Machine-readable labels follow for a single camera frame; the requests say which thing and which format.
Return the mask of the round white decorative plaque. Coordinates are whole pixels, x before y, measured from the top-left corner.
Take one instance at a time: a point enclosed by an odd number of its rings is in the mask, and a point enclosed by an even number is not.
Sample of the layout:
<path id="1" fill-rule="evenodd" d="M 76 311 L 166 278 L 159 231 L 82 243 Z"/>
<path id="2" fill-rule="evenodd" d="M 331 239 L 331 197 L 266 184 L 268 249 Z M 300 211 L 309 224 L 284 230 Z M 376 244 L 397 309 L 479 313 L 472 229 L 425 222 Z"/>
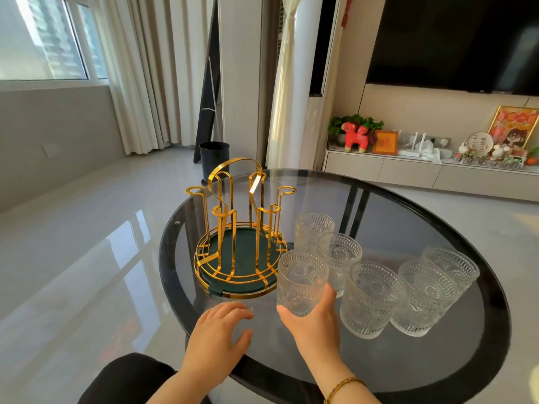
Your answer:
<path id="1" fill-rule="evenodd" d="M 478 131 L 467 138 L 465 145 L 475 157 L 484 157 L 493 149 L 494 141 L 489 133 Z"/>

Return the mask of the white column air conditioner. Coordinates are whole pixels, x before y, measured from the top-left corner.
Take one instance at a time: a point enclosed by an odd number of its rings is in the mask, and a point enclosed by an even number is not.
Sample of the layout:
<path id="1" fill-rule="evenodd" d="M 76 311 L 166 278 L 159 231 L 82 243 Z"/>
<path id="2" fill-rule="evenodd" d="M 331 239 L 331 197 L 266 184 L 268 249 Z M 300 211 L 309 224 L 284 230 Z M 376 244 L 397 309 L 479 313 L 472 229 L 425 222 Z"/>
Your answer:
<path id="1" fill-rule="evenodd" d="M 310 97 L 323 0 L 301 0 L 295 20 L 289 167 L 312 169 L 320 99 Z"/>

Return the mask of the embossed clear glass tumbler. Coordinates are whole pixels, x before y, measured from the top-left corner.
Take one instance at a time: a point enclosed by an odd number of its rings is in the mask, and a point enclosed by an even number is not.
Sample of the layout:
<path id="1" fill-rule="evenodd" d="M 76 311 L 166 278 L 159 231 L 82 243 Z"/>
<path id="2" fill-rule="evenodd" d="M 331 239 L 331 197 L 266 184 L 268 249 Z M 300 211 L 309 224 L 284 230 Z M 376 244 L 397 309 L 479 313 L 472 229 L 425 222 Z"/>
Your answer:
<path id="1" fill-rule="evenodd" d="M 384 265 L 355 262 L 347 276 L 340 318 L 356 337 L 374 339 L 405 299 L 398 275 Z"/>
<path id="2" fill-rule="evenodd" d="M 427 247 L 419 260 L 425 265 L 436 267 L 448 274 L 455 283 L 457 299 L 480 276 L 479 267 L 466 255 L 454 249 Z"/>
<path id="3" fill-rule="evenodd" d="M 350 267 L 362 257 L 360 244 L 345 234 L 323 233 L 316 242 L 315 250 L 328 266 L 328 283 L 335 290 L 336 298 L 341 298 Z"/>
<path id="4" fill-rule="evenodd" d="M 301 249 L 286 252 L 278 263 L 277 305 L 298 317 L 308 315 L 320 302 L 328 276 L 319 256 Z"/>
<path id="5" fill-rule="evenodd" d="M 294 249 L 314 251 L 319 237 L 324 233 L 332 233 L 334 229 L 333 219 L 326 214 L 301 213 L 295 223 Z"/>
<path id="6" fill-rule="evenodd" d="M 422 337 L 457 300 L 459 290 L 447 273 L 420 260 L 404 262 L 398 276 L 405 297 L 390 322 L 408 336 Z"/>

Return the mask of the small orange framed picture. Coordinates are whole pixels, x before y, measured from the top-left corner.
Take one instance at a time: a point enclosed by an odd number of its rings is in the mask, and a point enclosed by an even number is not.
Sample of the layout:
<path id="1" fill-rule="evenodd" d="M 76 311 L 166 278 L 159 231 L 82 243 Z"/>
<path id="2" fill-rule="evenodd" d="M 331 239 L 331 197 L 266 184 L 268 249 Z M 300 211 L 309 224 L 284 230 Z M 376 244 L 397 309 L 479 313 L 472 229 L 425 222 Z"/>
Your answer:
<path id="1" fill-rule="evenodd" d="M 398 131 L 376 130 L 372 153 L 376 155 L 398 155 Z"/>

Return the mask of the dark green round drip tray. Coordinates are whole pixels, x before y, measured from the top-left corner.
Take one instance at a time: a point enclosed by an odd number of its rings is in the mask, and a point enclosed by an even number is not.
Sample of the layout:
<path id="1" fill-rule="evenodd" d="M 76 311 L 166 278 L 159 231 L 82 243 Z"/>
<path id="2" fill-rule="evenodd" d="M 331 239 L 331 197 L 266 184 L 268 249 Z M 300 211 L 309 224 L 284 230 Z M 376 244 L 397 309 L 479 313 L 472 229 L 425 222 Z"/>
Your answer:
<path id="1" fill-rule="evenodd" d="M 225 229 L 219 248 L 218 228 L 203 235 L 193 257 L 193 270 L 206 293 L 229 299 L 253 299 L 277 287 L 278 262 L 289 243 L 279 233 L 268 239 L 267 226 L 257 233 L 248 223 L 236 231 L 232 257 L 232 230 Z"/>

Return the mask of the large gold framed picture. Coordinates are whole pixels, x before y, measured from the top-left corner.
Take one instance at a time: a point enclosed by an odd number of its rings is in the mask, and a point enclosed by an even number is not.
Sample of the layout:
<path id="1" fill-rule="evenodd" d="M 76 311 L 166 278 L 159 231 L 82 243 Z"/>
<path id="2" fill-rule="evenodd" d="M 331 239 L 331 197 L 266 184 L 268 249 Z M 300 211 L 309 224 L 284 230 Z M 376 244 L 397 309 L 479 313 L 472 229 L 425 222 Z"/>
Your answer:
<path id="1" fill-rule="evenodd" d="M 494 145 L 524 149 L 539 123 L 539 108 L 499 106 L 488 134 Z"/>

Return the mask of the red plush horse toy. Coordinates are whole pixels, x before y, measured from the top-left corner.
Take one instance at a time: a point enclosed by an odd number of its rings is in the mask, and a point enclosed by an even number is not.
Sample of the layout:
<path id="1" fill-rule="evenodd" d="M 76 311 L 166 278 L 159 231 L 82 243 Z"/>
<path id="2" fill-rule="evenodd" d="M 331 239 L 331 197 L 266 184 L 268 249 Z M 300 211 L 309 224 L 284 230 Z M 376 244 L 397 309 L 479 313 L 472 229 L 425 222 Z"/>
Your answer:
<path id="1" fill-rule="evenodd" d="M 345 151 L 350 152 L 352 146 L 357 144 L 359 153 L 365 153 L 369 146 L 369 129 L 363 125 L 357 125 L 347 121 L 341 125 L 341 130 L 346 134 Z"/>

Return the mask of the person's left hand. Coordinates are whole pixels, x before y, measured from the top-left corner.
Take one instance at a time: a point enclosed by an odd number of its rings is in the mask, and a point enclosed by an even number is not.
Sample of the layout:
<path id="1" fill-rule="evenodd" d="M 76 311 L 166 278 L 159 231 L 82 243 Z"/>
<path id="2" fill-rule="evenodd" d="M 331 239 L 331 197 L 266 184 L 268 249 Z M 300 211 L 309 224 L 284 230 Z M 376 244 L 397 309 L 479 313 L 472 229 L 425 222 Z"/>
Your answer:
<path id="1" fill-rule="evenodd" d="M 231 358 L 235 327 L 251 320 L 254 313 L 241 302 L 224 302 L 202 314 L 191 333 L 182 364 L 184 369 L 198 369 L 227 377 L 240 359 Z"/>

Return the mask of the green potted plant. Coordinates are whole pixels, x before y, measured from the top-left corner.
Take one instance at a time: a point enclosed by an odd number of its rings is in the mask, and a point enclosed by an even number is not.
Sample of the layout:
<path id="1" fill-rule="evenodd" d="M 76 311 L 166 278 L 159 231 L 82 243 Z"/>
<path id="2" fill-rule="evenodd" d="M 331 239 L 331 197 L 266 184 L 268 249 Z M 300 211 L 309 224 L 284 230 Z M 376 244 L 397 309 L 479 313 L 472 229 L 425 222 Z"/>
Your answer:
<path id="1" fill-rule="evenodd" d="M 346 134 L 343 130 L 341 130 L 341 125 L 347 121 L 351 121 L 357 125 L 363 125 L 365 127 L 367 127 L 369 129 L 369 146 L 373 146 L 374 142 L 375 142 L 375 136 L 374 136 L 374 132 L 376 130 L 381 130 L 382 127 L 384 126 L 384 122 L 383 121 L 374 121 L 374 119 L 372 117 L 367 117 L 367 118 L 364 118 L 362 117 L 361 115 L 359 114 L 355 114 L 355 115 L 349 115 L 349 116 L 343 116 L 343 117 L 338 117 L 338 116 L 335 116 L 333 117 L 330 122 L 329 122 L 329 125 L 328 125 L 328 135 L 330 136 L 335 136 L 335 142 L 337 142 L 337 144 L 341 147 L 344 147 L 345 146 L 345 137 L 346 137 Z"/>

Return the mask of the white router with antennas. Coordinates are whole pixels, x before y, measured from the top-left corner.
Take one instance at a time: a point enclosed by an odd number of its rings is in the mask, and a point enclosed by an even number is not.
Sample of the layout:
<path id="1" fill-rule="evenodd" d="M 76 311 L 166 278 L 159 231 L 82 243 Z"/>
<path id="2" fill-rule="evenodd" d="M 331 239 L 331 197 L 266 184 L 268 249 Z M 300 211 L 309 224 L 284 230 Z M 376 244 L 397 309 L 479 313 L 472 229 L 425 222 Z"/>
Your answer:
<path id="1" fill-rule="evenodd" d="M 397 140 L 397 155 L 420 157 L 425 138 L 426 134 L 420 134 L 418 132 L 412 134 L 399 130 Z"/>

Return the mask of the black round waste bin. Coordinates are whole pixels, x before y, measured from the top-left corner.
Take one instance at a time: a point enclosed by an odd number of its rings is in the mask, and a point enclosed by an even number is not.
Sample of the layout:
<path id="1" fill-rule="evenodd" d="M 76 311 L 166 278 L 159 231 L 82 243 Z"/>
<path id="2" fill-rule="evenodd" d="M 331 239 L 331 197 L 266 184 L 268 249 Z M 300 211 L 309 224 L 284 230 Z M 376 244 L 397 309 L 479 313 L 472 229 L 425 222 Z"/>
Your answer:
<path id="1" fill-rule="evenodd" d="M 200 159 L 203 170 L 202 185 L 207 185 L 207 180 L 212 171 L 224 162 L 230 160 L 230 145 L 225 142 L 205 142 L 199 145 Z"/>

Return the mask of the black table leg frame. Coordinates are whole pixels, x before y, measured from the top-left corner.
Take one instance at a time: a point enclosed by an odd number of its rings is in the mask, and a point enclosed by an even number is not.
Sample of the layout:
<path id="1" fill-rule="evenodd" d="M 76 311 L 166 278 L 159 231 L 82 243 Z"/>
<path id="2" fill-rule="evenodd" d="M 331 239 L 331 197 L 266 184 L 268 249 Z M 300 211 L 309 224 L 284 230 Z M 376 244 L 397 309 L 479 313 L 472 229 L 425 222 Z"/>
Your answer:
<path id="1" fill-rule="evenodd" d="M 340 234 L 347 234 L 356 239 L 360 224 L 363 220 L 371 192 L 352 186 L 346 200 L 345 208 L 339 226 Z"/>

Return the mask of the white framed window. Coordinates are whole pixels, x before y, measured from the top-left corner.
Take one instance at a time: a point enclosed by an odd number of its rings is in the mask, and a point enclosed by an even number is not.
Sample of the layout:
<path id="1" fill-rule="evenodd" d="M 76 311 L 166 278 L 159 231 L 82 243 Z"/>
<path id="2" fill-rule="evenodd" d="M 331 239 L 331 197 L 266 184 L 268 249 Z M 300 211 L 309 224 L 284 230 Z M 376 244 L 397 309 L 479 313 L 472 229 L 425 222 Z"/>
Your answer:
<path id="1" fill-rule="evenodd" d="M 0 92 L 109 84 L 98 0 L 0 0 Z"/>

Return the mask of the black leaning folding stand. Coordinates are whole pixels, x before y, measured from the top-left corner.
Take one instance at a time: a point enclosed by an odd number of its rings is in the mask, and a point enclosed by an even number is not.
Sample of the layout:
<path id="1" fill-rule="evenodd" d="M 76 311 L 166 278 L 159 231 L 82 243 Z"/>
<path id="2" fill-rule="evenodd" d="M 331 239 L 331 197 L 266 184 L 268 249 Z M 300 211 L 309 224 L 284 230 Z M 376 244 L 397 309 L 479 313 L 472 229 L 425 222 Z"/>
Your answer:
<path id="1" fill-rule="evenodd" d="M 211 25 L 206 54 L 206 66 L 193 163 L 201 160 L 200 144 L 210 142 L 216 116 L 217 97 L 220 87 L 220 41 L 219 41 L 219 7 L 218 0 L 213 1 Z"/>

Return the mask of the white low media cabinet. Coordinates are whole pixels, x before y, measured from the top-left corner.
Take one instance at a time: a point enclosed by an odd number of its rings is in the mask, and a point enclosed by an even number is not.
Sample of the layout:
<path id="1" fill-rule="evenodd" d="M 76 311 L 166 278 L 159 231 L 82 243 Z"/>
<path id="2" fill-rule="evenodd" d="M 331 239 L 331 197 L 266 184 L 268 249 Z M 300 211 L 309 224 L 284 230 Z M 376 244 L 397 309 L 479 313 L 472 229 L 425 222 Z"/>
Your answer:
<path id="1" fill-rule="evenodd" d="M 418 189 L 491 196 L 539 203 L 539 168 L 523 171 L 466 165 L 445 160 L 436 164 L 421 158 L 326 150 L 325 172 L 365 182 Z"/>

